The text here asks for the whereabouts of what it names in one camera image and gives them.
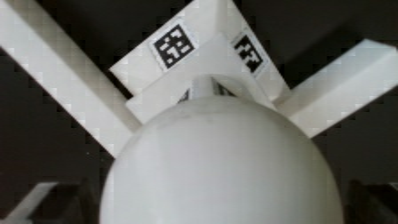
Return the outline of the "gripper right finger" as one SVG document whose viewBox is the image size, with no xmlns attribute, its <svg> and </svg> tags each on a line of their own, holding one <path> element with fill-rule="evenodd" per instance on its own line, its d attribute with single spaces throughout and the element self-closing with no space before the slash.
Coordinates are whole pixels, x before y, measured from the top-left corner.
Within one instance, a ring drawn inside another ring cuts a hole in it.
<svg viewBox="0 0 398 224">
<path fill-rule="evenodd" d="M 398 183 L 349 182 L 344 224 L 398 224 Z"/>
</svg>

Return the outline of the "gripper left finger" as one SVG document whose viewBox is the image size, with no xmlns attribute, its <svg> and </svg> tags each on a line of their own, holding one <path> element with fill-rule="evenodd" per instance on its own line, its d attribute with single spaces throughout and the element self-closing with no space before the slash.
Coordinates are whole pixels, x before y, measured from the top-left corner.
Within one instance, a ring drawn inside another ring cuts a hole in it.
<svg viewBox="0 0 398 224">
<path fill-rule="evenodd" d="M 99 224 L 88 181 L 39 182 L 0 224 Z"/>
</svg>

